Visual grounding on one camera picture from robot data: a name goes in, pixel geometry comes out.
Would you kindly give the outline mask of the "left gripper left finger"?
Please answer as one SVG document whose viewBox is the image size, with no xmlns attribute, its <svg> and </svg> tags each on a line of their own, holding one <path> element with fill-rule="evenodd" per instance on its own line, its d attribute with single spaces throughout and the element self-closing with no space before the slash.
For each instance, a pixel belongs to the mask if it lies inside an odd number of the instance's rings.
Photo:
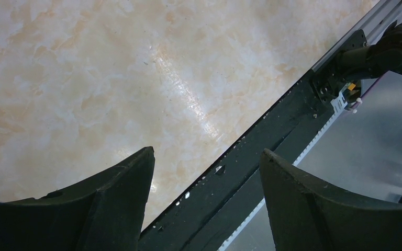
<svg viewBox="0 0 402 251">
<path fill-rule="evenodd" d="M 0 250 L 137 250 L 154 164 L 148 146 L 42 198 L 0 202 Z"/>
</svg>

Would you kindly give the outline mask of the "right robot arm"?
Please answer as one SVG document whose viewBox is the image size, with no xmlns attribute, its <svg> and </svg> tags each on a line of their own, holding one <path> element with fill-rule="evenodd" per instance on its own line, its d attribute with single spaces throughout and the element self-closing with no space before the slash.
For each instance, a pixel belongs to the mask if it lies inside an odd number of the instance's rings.
<svg viewBox="0 0 402 251">
<path fill-rule="evenodd" d="M 402 75 L 402 23 L 391 23 L 376 44 L 337 56 L 343 81 L 378 78 L 388 71 Z"/>
</svg>

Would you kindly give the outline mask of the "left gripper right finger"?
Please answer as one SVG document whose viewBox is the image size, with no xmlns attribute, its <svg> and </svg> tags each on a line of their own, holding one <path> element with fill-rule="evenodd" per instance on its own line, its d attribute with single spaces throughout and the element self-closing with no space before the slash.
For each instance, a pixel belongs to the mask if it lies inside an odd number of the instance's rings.
<svg viewBox="0 0 402 251">
<path fill-rule="evenodd" d="M 277 250 L 402 250 L 402 204 L 350 192 L 266 149 L 260 177 Z"/>
</svg>

